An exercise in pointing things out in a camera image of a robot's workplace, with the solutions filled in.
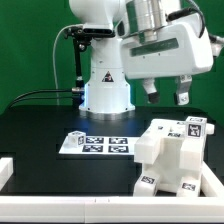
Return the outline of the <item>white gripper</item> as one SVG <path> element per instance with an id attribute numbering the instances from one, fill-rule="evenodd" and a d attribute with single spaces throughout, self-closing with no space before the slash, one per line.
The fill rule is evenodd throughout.
<path id="1" fill-rule="evenodd" d="M 191 75 L 207 72 L 213 65 L 208 32 L 204 30 L 202 37 L 199 33 L 200 18 L 190 15 L 159 29 L 156 41 L 141 44 L 137 36 L 121 41 L 124 72 L 129 79 L 144 79 L 142 85 L 149 103 L 159 102 L 154 78 L 170 76 L 179 76 L 175 103 L 180 106 L 189 103 Z"/>

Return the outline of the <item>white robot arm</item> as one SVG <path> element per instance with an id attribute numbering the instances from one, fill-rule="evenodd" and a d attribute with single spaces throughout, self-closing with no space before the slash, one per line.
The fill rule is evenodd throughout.
<path id="1" fill-rule="evenodd" d="M 178 105 L 189 103 L 192 76 L 207 72 L 224 49 L 224 37 L 210 34 L 193 0 L 69 0 L 81 20 L 71 28 L 75 59 L 92 48 L 88 82 L 79 106 L 83 115 L 118 119 L 134 112 L 129 79 L 141 79 L 150 103 L 159 100 L 155 80 L 175 77 Z"/>

